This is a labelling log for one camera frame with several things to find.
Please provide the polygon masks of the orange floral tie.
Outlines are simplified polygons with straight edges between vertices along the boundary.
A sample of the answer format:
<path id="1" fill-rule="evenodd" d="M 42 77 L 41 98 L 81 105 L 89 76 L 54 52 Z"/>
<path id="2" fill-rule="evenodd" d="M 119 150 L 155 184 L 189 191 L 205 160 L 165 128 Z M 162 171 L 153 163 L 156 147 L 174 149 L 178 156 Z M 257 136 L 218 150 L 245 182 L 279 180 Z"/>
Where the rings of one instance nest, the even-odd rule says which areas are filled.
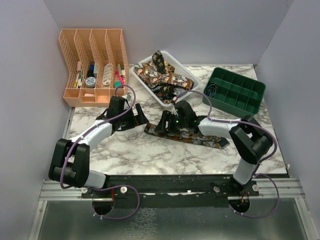
<path id="1" fill-rule="evenodd" d="M 224 137 L 217 136 L 197 136 L 188 133 L 186 130 L 182 130 L 179 133 L 161 133 L 155 132 L 156 125 L 148 123 L 144 129 L 144 132 L 148 135 L 159 137 L 163 139 L 173 140 L 177 142 L 183 142 L 187 144 L 201 145 L 210 148 L 224 149 L 230 142 Z"/>

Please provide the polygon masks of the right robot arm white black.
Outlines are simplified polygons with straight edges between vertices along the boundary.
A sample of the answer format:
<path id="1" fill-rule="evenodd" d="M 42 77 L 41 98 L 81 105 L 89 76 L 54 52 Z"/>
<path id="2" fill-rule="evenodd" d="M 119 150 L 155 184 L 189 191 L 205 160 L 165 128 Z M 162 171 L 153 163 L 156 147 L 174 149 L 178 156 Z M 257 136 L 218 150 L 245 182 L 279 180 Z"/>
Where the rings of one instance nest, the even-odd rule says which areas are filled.
<path id="1" fill-rule="evenodd" d="M 248 183 L 256 173 L 263 157 L 272 146 L 276 146 L 274 136 L 264 129 L 253 116 L 242 119 L 224 120 L 210 118 L 209 115 L 197 115 L 191 105 L 182 100 L 174 105 L 175 112 L 165 110 L 156 134 L 170 137 L 185 132 L 190 140 L 198 138 L 220 137 L 233 141 L 240 161 L 232 175 L 229 189 L 240 196 L 248 189 Z"/>

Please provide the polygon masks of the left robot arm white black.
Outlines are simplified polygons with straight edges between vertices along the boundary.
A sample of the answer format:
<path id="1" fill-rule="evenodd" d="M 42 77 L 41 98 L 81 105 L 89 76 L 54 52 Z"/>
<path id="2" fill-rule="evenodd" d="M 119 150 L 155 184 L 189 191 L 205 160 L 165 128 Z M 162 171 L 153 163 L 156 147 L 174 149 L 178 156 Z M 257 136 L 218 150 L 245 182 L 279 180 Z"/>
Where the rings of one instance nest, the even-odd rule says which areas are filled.
<path id="1" fill-rule="evenodd" d="M 72 139 L 61 138 L 57 141 L 48 172 L 50 180 L 59 182 L 62 188 L 93 188 L 101 198 L 110 193 L 107 176 L 90 169 L 90 153 L 115 132 L 149 122 L 141 105 L 129 105 L 128 97 L 112 96 L 108 108 L 95 119 L 91 127 Z"/>

